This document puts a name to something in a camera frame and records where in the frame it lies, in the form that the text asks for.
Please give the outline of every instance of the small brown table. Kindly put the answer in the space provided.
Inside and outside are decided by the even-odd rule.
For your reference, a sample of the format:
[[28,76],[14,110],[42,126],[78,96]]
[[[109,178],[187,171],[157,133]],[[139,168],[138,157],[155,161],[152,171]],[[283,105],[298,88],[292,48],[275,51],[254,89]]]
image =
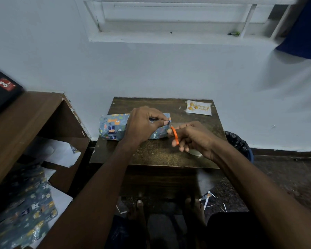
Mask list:
[[[200,121],[216,136],[226,140],[213,100],[195,100],[212,103],[212,116],[187,114],[184,111],[186,100],[114,97],[108,114],[129,113],[133,108],[141,106],[154,107],[163,113],[170,113],[174,126],[184,122]],[[173,198],[181,193],[187,194],[187,192],[200,196],[205,192],[199,191],[198,169],[202,169],[214,177],[213,181],[222,178],[219,176],[221,172],[215,163],[201,156],[180,152],[170,143],[171,140],[168,138],[162,138],[148,140],[141,144],[133,156],[132,166],[128,166],[126,171],[120,193],[122,196],[157,195]],[[112,154],[116,145],[116,141],[99,138],[90,163],[103,164]]]

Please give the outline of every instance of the black box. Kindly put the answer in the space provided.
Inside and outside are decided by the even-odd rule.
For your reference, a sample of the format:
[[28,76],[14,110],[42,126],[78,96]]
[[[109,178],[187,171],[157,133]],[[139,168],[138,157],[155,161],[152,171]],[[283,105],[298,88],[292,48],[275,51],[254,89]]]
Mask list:
[[23,87],[0,72],[0,110],[12,102],[23,91]]

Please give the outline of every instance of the hand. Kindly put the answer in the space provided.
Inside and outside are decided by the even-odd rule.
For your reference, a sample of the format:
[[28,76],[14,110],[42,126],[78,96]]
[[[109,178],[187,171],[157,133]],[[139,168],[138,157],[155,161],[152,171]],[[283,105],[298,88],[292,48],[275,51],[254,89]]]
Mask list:
[[[149,118],[158,119],[151,122]],[[127,122],[125,140],[140,145],[145,142],[158,127],[168,124],[168,118],[158,109],[149,107],[134,108]]]
[[[167,130],[168,137],[174,136],[172,130]],[[179,150],[181,152],[188,152],[190,149],[196,149],[207,159],[213,160],[214,154],[212,147],[215,142],[222,141],[220,138],[212,134],[202,123],[199,121],[192,121],[180,125],[176,129],[179,141]],[[176,141],[173,140],[172,146],[176,146]]]

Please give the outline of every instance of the person's right hand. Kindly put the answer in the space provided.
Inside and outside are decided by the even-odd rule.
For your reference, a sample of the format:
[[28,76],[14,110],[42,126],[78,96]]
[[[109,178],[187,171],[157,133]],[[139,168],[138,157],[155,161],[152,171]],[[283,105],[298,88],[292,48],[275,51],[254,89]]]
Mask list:
[[[207,159],[213,160],[214,154],[212,147],[215,142],[222,141],[220,138],[212,134],[199,121],[192,121],[180,125],[176,129],[179,141],[179,150],[188,152],[190,149],[196,149]],[[172,130],[167,130],[168,137],[174,136]],[[175,147],[176,141],[173,140],[172,146]]]

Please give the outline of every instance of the person's left hand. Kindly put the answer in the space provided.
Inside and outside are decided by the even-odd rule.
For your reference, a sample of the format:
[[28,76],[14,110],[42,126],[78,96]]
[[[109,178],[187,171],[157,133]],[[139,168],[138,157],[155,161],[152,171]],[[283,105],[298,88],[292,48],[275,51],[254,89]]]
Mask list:
[[[158,119],[151,122],[149,118]],[[145,142],[158,127],[168,124],[168,118],[158,109],[149,107],[134,108],[127,122],[124,139],[140,145]]]

